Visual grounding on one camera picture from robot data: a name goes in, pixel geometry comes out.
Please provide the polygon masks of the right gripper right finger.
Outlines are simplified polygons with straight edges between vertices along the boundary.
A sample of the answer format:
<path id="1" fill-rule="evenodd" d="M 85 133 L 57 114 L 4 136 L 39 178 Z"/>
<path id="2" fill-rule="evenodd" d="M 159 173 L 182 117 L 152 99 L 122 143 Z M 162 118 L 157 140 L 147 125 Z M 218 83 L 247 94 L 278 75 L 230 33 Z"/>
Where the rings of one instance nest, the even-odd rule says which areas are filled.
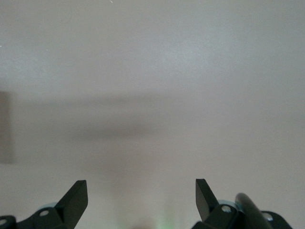
<path id="1" fill-rule="evenodd" d="M 217 200 L 205 179 L 196 179 L 196 206 L 201 217 L 194 229 L 290 229 L 279 214 L 262 211 L 244 193 L 235 201 Z"/>

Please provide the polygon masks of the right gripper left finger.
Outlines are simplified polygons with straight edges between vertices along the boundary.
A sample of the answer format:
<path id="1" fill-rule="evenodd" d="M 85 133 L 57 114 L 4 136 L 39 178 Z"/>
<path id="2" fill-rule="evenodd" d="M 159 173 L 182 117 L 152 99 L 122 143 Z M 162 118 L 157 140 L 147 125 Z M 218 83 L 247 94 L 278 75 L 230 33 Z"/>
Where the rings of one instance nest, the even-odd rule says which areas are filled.
<path id="1" fill-rule="evenodd" d="M 2 229 L 73 229 L 88 206 L 86 180 L 78 180 L 54 207 L 37 210 L 18 222 L 13 215 L 0 217 Z"/>

